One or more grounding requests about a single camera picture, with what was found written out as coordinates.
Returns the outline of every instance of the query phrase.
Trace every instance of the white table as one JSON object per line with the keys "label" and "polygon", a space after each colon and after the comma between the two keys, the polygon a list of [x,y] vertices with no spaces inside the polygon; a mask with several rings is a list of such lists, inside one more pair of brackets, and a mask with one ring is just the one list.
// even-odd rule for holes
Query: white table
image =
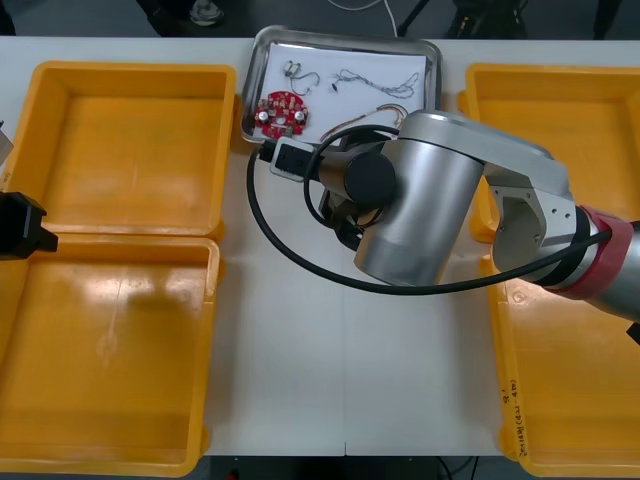
{"label": "white table", "polygon": [[[436,41],[445,106],[474,62],[640,65],[640,42]],[[13,138],[34,67],[46,60],[224,63],[246,75],[251,39],[0,38],[0,119]],[[207,424],[211,454],[490,455],[501,424],[484,291],[376,296],[288,262],[249,211],[246,158],[225,187],[228,275],[219,294]],[[361,275],[308,215],[298,184],[261,166],[266,215],[296,251]],[[476,276],[487,247],[463,227],[446,280]]]}

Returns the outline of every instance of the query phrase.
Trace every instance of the wire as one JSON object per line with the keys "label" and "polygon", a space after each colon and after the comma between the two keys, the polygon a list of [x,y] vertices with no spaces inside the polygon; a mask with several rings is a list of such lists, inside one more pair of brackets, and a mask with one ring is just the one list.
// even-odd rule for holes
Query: wire
{"label": "wire", "polygon": [[442,468],[444,468],[444,471],[447,473],[446,478],[448,480],[453,480],[453,475],[451,474],[451,471],[449,471],[449,467],[447,466],[447,463],[442,459],[442,457],[436,457],[436,460],[438,460],[438,463],[442,465]]}
{"label": "wire", "polygon": [[416,93],[415,90],[413,89],[413,86],[418,81],[419,74],[418,72],[413,73],[409,78],[407,78],[404,82],[402,82],[397,87],[385,87],[383,85],[378,85],[377,83],[372,82],[368,78],[363,77],[362,75],[359,75],[357,73],[353,73],[351,70],[347,70],[346,68],[343,68],[342,70],[340,70],[340,72],[338,72],[338,74],[335,77],[336,77],[336,81],[333,82],[331,86],[333,87],[333,90],[336,92],[338,91],[337,84],[340,82],[346,82],[346,83],[360,82],[370,86],[371,88],[375,88],[376,90],[382,93],[386,93],[390,97],[404,99],[404,98],[411,98]]}
{"label": "wire", "polygon": [[407,109],[404,108],[402,105],[398,105],[397,103],[386,103],[384,105],[380,105],[375,110],[371,110],[370,112],[363,113],[362,115],[358,115],[357,117],[352,118],[351,120],[347,120],[346,122],[342,122],[341,124],[336,125],[328,132],[325,132],[324,135],[320,137],[320,141],[324,142],[329,135],[333,135],[334,133],[340,131],[344,127],[351,125],[352,123],[359,122],[363,118],[367,118],[371,115],[375,115],[378,112],[388,112],[388,111],[393,111],[396,113],[396,119],[393,122],[393,126],[395,128],[400,128],[404,119],[407,118],[407,115],[409,115],[409,112],[407,112]]}
{"label": "wire", "polygon": [[391,11],[391,7],[389,6],[389,0],[382,0],[384,3],[384,8],[387,9],[387,13],[389,14],[389,20],[391,20],[391,28],[393,29],[393,36],[398,38],[398,27],[396,27],[396,19],[393,16],[393,12]]}
{"label": "wire", "polygon": [[398,29],[396,28],[396,19],[394,18],[393,13],[391,12],[391,8],[389,7],[388,0],[375,0],[374,2],[367,3],[362,7],[345,7],[344,5],[340,5],[339,3],[336,3],[333,0],[327,0],[327,2],[329,2],[334,7],[339,8],[340,10],[346,10],[347,12],[362,12],[363,10],[367,10],[371,7],[375,7],[376,5],[382,2],[384,3],[385,8],[387,9],[387,13],[389,14],[389,19],[391,20],[391,28],[393,28],[393,36],[394,37],[398,36]]}
{"label": "wire", "polygon": [[[389,127],[376,127],[376,130],[386,131],[385,129],[390,129]],[[258,197],[256,195],[256,185],[255,185],[255,170],[256,170],[256,162],[258,160],[258,150],[254,150],[249,157],[249,164],[247,165],[247,197],[249,200],[249,207],[251,208],[251,213],[258,224],[262,233],[267,237],[267,239],[273,244],[273,246],[282,253],[285,257],[291,260],[296,265],[304,268],[308,272],[311,272],[319,277],[324,278],[325,280],[329,280],[331,282],[338,283],[340,285],[344,285],[345,287],[355,288],[357,290],[362,290],[370,293],[378,293],[381,295],[407,295],[407,296],[422,296],[422,295],[438,295],[443,293],[454,293],[454,292],[463,292],[466,290],[473,290],[475,288],[488,287],[489,285],[495,285],[496,283],[506,282],[507,280],[512,280],[514,278],[522,277],[524,275],[528,275],[530,273],[536,272],[542,268],[548,267],[549,265],[553,265],[554,263],[559,262],[563,258],[572,255],[576,252],[581,252],[591,245],[595,245],[596,243],[603,242],[611,238],[611,230],[604,230],[600,233],[596,233],[580,242],[574,243],[562,250],[558,250],[551,255],[541,258],[539,260],[535,260],[531,263],[523,265],[518,268],[514,268],[512,270],[508,270],[506,272],[498,273],[495,275],[491,275],[483,278],[474,278],[472,280],[464,280],[461,282],[454,283],[445,283],[441,285],[428,285],[424,287],[401,287],[396,285],[381,285],[378,283],[370,283],[363,282],[362,280],[356,280],[355,278],[345,277],[344,275],[339,275],[335,272],[322,268],[314,263],[311,263],[309,260],[301,257],[289,247],[287,247],[280,238],[271,230],[267,220],[264,218],[264,214],[260,209],[260,203],[258,202]]]}
{"label": "wire", "polygon": [[471,478],[469,480],[473,480],[473,478],[476,476],[476,468],[478,468],[478,460],[480,460],[480,457],[476,457],[476,461],[473,462],[473,470],[471,471]]}
{"label": "wire", "polygon": [[[473,456],[467,457],[467,459],[464,462],[462,462],[462,465],[460,465],[459,467],[456,467],[455,469],[451,470],[451,476],[455,477],[456,474],[460,473],[462,470],[467,468],[472,461],[473,461]],[[439,479],[443,479],[443,478],[446,478],[446,476],[438,475],[438,478]]]}
{"label": "wire", "polygon": [[313,206],[313,202],[311,201],[311,192],[309,190],[309,184],[311,182],[311,177],[315,173],[315,171],[320,166],[320,162],[322,161],[322,157],[320,154],[324,152],[329,145],[331,145],[336,140],[345,137],[351,133],[361,132],[361,131],[378,131],[378,132],[387,132],[392,135],[398,135],[400,131],[397,128],[386,127],[384,125],[356,125],[355,127],[345,128],[344,130],[339,131],[338,133],[334,133],[329,138],[327,138],[324,142],[322,142],[318,148],[313,151],[311,158],[309,159],[309,164],[307,165],[307,169],[304,172],[304,177],[302,179],[302,193],[304,195],[304,203],[307,205],[307,209],[313,218],[320,225],[324,225],[327,228],[333,228],[331,222],[320,215],[316,208]]}

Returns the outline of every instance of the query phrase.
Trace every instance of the metal tray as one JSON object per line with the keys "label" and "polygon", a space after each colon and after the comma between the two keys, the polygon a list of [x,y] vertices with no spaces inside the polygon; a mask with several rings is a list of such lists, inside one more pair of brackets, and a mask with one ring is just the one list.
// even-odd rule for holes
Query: metal tray
{"label": "metal tray", "polygon": [[424,108],[428,110],[440,109],[442,54],[432,43],[404,38],[329,35],[303,30],[289,30],[286,27],[274,25],[262,29],[256,35],[249,71],[242,90],[242,137],[249,142],[260,143],[264,140],[264,138],[253,135],[254,115],[269,61],[269,48],[273,44],[299,45],[322,50],[424,55],[426,57]]}

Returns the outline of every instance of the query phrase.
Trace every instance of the electronic component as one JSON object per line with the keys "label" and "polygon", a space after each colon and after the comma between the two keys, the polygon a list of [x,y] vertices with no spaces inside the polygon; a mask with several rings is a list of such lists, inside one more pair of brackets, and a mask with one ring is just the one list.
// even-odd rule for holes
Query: electronic component
{"label": "electronic component", "polygon": [[258,102],[254,119],[264,135],[277,140],[301,135],[309,121],[309,110],[295,93],[273,92]]}

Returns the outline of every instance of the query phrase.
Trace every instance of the yellow bin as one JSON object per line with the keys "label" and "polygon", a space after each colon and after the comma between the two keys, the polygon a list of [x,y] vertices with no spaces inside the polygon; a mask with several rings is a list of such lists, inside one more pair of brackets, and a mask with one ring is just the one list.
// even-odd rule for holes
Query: yellow bin
{"label": "yellow bin", "polygon": [[43,63],[0,190],[54,232],[220,238],[234,94],[226,65]]}
{"label": "yellow bin", "polygon": [[[569,168],[578,203],[640,219],[640,69],[473,65],[460,106]],[[486,183],[473,233],[498,216]],[[489,258],[481,273],[495,269]],[[537,476],[640,477],[640,347],[629,322],[512,280],[489,289],[509,458]]]}
{"label": "yellow bin", "polygon": [[0,471],[189,473],[219,260],[209,239],[61,234],[0,264]]}

